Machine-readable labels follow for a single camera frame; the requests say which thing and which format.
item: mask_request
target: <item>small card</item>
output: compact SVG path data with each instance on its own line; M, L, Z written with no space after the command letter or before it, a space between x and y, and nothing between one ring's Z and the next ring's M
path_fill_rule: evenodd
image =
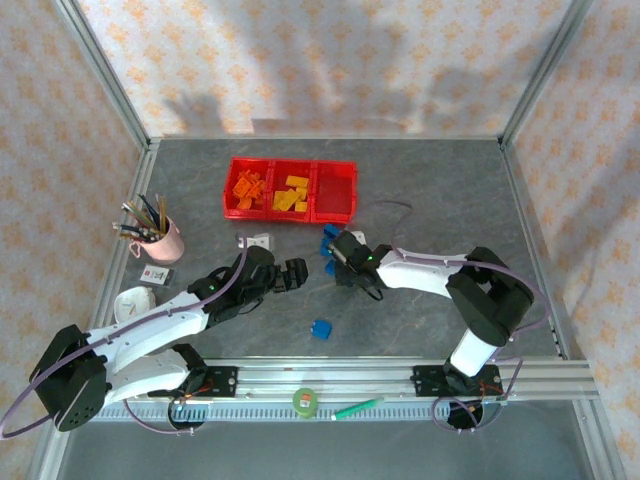
M171 268L158 267L156 265L145 265L140 281L144 283L151 283L153 285L168 286L169 282L173 278L175 270Z

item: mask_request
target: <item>green pen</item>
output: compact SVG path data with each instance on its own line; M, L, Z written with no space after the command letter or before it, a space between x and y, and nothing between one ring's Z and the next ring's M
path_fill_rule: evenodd
M341 418L348 417L349 415L354 415L362 410L367 410L368 408L373 408L379 403L384 402L384 398L374 398L373 400L367 400L366 402L358 403L356 405L352 405L347 408L343 408L342 410L338 410L336 413L331 415L331 420L340 420Z

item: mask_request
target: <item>white label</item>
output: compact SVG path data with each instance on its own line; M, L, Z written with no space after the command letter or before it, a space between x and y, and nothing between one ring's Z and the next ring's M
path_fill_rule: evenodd
M156 267L155 265L146 265L140 276L140 280L146 283L155 283L156 285L164 285L169 276L169 268Z

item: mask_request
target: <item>red storage tray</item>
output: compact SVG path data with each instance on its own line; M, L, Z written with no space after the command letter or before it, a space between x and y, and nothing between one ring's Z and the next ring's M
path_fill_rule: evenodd
M243 170L260 173L266 181L264 205L249 210L237 207L233 187ZM287 190L288 175L309 179L306 212L271 209L277 190ZM356 213L358 169L353 162L284 158L233 157L222 194L225 218L273 222L347 224Z

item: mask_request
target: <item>pink mug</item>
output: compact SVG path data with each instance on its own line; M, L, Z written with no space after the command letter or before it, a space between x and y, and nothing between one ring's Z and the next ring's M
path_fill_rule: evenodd
M178 260L184 253L184 243L180 238L180 230L176 224L167 217L169 221L169 231L157 242L145 243L138 240L131 240L129 250L134 257L140 258L140 247L142 247L154 262L159 265L169 265Z

